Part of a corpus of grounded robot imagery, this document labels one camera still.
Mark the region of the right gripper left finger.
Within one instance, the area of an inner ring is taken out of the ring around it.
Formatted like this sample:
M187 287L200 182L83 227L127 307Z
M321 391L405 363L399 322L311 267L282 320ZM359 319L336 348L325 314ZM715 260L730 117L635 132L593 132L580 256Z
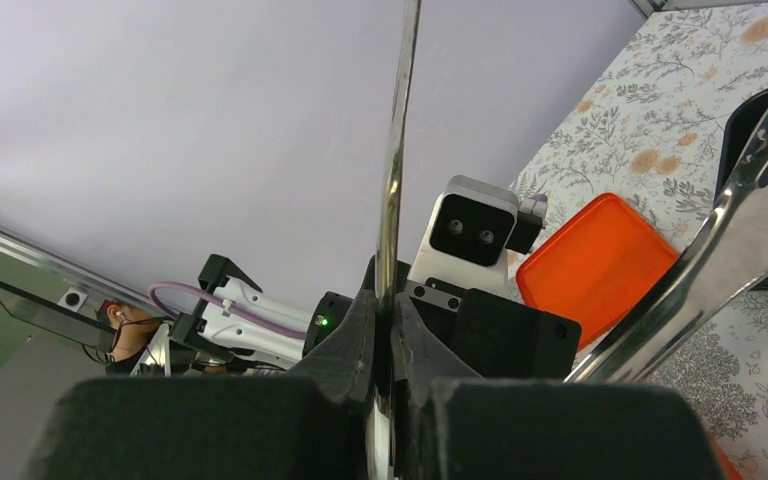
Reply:
M27 479L362 479L348 411L293 377L102 378L62 396Z

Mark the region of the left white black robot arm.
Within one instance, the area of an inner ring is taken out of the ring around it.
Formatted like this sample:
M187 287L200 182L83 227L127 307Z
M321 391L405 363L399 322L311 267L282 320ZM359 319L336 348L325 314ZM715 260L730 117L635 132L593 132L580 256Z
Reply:
M307 312L264 295L230 259L213 254L197 287L196 307L181 313L172 339L221 363L234 359L281 370L295 366L342 323L352 298L327 292ZM425 326L485 378L563 379L582 336L567 318L517 303L478 286L421 278L398 266L397 287L407 293Z

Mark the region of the white metal tongs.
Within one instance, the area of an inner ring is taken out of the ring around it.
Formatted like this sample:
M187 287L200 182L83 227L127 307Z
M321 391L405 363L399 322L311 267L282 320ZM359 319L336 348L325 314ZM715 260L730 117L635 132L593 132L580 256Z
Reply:
M442 360L443 346L415 318L408 296L396 288L405 123L420 11L417 1L405 4L374 267L378 300L375 373L386 383L392 382L394 373L402 374L406 409L391 418L395 429L392 456L403 463L405 476L413 479L420 479L418 415L432 384L488 380L472 373L456 356ZM737 288L747 277L745 269L725 270L744 261L744 256L730 255L726 263L720 263L711 262L706 255L704 242L709 236L704 227L713 206L675 263L571 374L563 382L543 382L651 386L647 380L657 367L731 300L747 291Z

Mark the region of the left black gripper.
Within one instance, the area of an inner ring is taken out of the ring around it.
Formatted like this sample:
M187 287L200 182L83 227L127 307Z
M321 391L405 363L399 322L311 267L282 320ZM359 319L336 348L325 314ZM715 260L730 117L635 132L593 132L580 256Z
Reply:
M582 334L577 322L435 277L417 283L408 279L409 268L398 264L396 288L409 296L415 318L443 346L442 360L456 356L483 378L562 380L570 373ZM302 360L290 375L312 378L328 389L356 370L351 352L371 344L343 333L354 302L334 292L322 297Z

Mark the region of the orange chocolate box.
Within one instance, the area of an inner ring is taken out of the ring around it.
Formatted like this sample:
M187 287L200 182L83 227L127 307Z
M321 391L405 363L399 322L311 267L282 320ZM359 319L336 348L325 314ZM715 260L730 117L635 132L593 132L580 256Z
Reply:
M722 448L716 442L716 439L712 436L708 436L708 440L709 440L709 444L711 446L712 451L715 453L717 457L718 464L723 472L723 477L726 480L742 480L743 477L738 472L738 470L734 467L734 465L730 462L726 453L722 450Z

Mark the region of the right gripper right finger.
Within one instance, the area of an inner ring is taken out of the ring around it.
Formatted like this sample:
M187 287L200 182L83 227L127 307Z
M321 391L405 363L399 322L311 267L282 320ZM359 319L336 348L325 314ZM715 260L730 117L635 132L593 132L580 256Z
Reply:
M420 479L722 479L692 408L662 387L445 380L418 415Z

